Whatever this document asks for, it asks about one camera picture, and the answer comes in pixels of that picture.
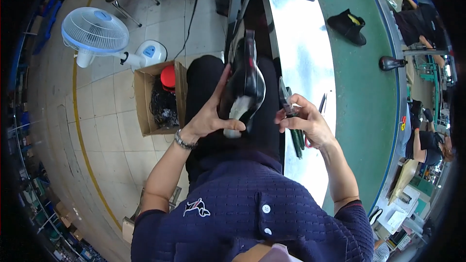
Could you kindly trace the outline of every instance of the wristwatch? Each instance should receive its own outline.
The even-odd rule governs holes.
[[[198,146],[198,142],[195,142],[194,144],[189,144],[189,143],[186,143],[185,141],[183,141],[181,139],[181,137],[179,136],[179,132],[181,131],[181,129],[179,129],[176,133],[175,133],[175,142],[180,145],[180,147],[182,147],[183,149],[185,150],[193,150],[195,149],[197,146]]]

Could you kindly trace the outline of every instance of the white fan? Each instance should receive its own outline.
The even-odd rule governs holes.
[[[122,52],[130,41],[125,24],[113,14],[81,7],[70,12],[61,24],[65,45],[78,51],[76,63],[86,68],[97,56],[115,56],[136,69],[166,61],[167,49],[154,40],[143,42],[136,54]]]

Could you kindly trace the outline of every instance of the factory floor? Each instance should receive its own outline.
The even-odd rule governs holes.
[[[161,42],[172,60],[183,48],[194,0],[120,0],[139,22],[122,18],[130,32],[127,51],[144,40]],[[173,135],[143,137],[134,99],[133,73],[114,57],[98,57],[87,68],[76,66],[75,51],[63,44],[61,21],[78,7],[92,6],[121,15],[105,0],[65,0],[51,38],[32,58],[28,110],[33,152],[43,162],[51,186],[73,224],[108,261],[130,261],[122,238],[122,220],[135,212],[144,182],[173,140]],[[197,57],[221,57],[226,17],[214,0],[199,0],[186,48],[176,58],[185,67]],[[186,198],[187,173],[178,182]]]

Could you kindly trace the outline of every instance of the white button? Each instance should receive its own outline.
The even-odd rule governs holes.
[[[270,212],[270,206],[268,204],[264,204],[262,206],[262,211],[265,212],[265,213],[269,213]]]

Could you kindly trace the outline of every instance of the black cable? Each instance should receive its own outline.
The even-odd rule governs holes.
[[[183,48],[181,49],[181,51],[178,52],[178,54],[176,54],[176,56],[173,59],[176,59],[186,47],[186,42],[188,41],[189,32],[191,30],[192,18],[194,17],[197,4],[198,4],[198,0],[194,0],[194,8],[192,9],[191,21],[189,21],[188,35],[186,36],[186,39],[184,40]]]

